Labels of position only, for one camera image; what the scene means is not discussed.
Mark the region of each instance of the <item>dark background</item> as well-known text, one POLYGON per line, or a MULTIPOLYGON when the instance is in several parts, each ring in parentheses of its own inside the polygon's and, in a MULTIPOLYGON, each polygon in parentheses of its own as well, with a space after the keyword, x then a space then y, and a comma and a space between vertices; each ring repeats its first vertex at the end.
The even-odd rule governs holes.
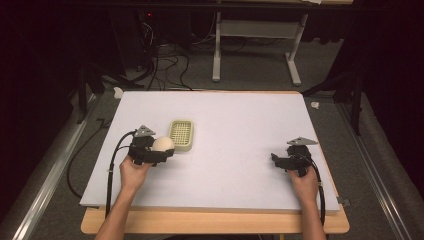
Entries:
MULTIPOLYGON (((354 6, 390 6, 387 2, 355 1, 354 6)), ((73 109, 69 97, 77 88, 82 60, 72 44, 79 45, 90 61, 116 73, 122 73, 126 63, 120 58, 104 10, 72 15, 49 1, 2 3, 0 8, 1 152, 6 162, 1 167, 0 184, 7 193, 2 196, 3 219, 73 109), (74 33, 70 42, 66 36, 74 33)), ((373 51, 366 52, 370 61, 364 92, 400 162, 424 196, 424 108, 420 105, 424 93, 424 7, 418 0, 408 0, 399 1, 392 9, 395 11, 390 14, 346 15, 338 21, 335 17, 340 16, 311 14, 303 41, 321 38, 325 44, 346 38, 329 78, 349 71, 364 54, 359 50, 372 46, 365 48, 373 51)), ((211 19, 207 13, 190 11, 162 11, 157 17, 162 32, 167 33, 164 37, 185 48, 190 47, 187 34, 207 34, 211 19), (168 13, 180 21, 170 21, 168 13)))

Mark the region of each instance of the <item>metal bracket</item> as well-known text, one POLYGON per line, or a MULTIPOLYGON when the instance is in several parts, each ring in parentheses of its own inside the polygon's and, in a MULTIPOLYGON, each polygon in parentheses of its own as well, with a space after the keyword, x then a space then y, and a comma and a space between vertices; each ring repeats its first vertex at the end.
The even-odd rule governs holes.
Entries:
POLYGON ((287 144, 290 144, 293 146, 302 146, 302 145, 315 145, 315 144, 318 144, 318 142, 315 142, 313 140, 310 140, 304 137, 298 137, 296 139, 288 141, 287 144))
POLYGON ((148 127, 141 125, 141 127, 135 133, 134 137, 147 137, 155 134, 156 133, 150 130, 148 127))
POLYGON ((352 204, 348 198, 337 197, 337 202, 341 204, 343 207, 350 207, 352 204))

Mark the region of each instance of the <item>metal rail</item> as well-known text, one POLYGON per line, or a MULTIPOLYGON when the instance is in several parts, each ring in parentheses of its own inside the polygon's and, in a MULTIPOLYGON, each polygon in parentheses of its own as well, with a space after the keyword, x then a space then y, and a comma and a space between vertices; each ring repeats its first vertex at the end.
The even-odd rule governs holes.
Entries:
POLYGON ((55 164, 50 170, 49 175, 43 183, 43 186, 40 188, 37 196, 35 197, 30 209, 28 210, 26 216, 24 217, 21 225, 13 237, 13 240, 29 239, 32 232, 36 228, 41 216, 43 215, 47 205, 50 202, 50 199, 53 196, 54 191, 56 190, 57 184, 62 177, 63 171, 66 168, 71 154, 85 128, 87 125, 87 119, 93 112, 93 109, 98 103, 98 99, 94 97, 94 94, 91 95, 89 100, 88 113, 86 118, 81 124, 78 124, 73 129, 73 134, 70 137, 66 147, 61 150, 55 164))
POLYGON ((386 186, 381 179, 377 168, 373 164, 373 160, 369 155, 365 144, 363 143, 360 136, 356 135, 355 131, 350 125, 350 117, 346 106, 343 103, 336 104, 339 114, 343 118, 347 128, 349 129, 352 138, 355 141, 355 144, 362 156, 363 164, 366 169, 367 177, 371 183, 372 188, 380 202, 381 208, 383 209, 384 214, 393 230, 393 233, 396 236, 396 239, 411 239, 411 236, 408 232, 408 229, 405 226, 395 202, 393 201, 390 193, 388 192, 386 186))

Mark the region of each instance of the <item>hand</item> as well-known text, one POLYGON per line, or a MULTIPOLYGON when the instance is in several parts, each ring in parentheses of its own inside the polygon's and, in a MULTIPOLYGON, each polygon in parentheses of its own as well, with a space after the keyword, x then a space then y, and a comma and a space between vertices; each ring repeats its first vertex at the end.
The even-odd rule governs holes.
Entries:
POLYGON ((316 204, 318 193, 318 178, 312 166, 307 168, 306 175, 299 177, 294 170, 287 171, 293 183, 297 197, 302 205, 311 203, 316 204))
POLYGON ((126 156, 119 166, 121 171, 121 191, 136 193, 143 185, 147 172, 152 165, 152 163, 134 164, 133 158, 126 156))

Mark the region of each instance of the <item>white cable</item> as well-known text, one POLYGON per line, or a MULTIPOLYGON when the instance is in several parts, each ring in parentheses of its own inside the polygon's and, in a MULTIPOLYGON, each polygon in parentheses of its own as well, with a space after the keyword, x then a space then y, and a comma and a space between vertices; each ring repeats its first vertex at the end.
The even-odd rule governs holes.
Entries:
POLYGON ((208 35, 206 35, 206 37, 204 39, 202 39, 202 40, 200 40, 198 42, 192 43, 193 45, 199 44, 199 43, 203 43, 203 42, 206 42, 206 41, 209 41, 209 40, 213 39, 213 37, 212 38, 209 38, 209 37, 211 36, 213 26, 215 25, 215 19, 216 19, 216 13, 213 14, 212 24, 211 24, 211 27, 209 28, 208 35))

